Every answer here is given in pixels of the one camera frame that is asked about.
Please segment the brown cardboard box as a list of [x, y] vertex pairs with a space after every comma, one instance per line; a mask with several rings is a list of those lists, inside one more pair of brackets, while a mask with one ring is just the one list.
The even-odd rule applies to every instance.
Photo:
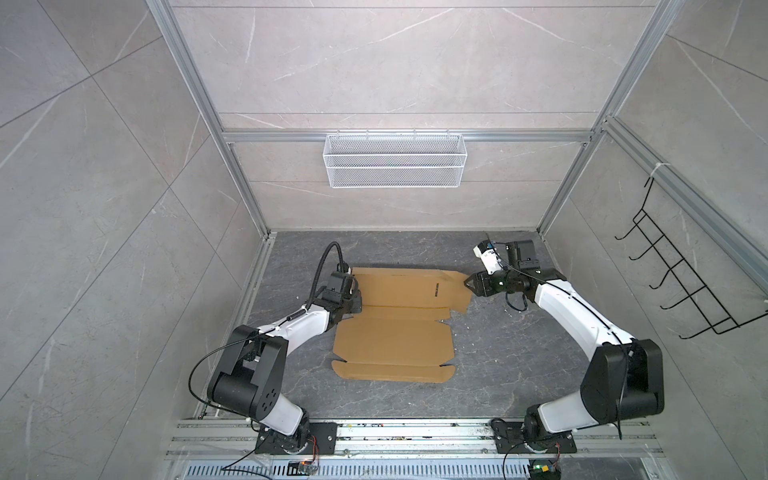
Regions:
[[362, 310], [336, 327], [332, 362], [346, 380], [444, 383], [455, 374], [446, 323], [467, 312], [466, 274], [431, 269], [359, 268]]

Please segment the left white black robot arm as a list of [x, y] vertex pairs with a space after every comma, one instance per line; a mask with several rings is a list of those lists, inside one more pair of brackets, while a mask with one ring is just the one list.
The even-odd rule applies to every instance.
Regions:
[[362, 296], [322, 288], [311, 304], [271, 324], [237, 327], [207, 387], [221, 409], [253, 419], [284, 436], [305, 436], [306, 413], [281, 393], [287, 357], [307, 341], [362, 311]]

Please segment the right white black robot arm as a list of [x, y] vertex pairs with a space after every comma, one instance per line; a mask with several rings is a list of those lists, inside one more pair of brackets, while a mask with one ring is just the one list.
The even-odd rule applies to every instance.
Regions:
[[485, 271], [464, 285], [478, 297], [521, 293], [548, 312], [589, 360], [579, 389], [526, 411], [523, 438], [529, 443], [573, 430], [658, 415], [665, 408], [663, 355], [652, 340], [619, 328], [583, 299], [555, 269]]

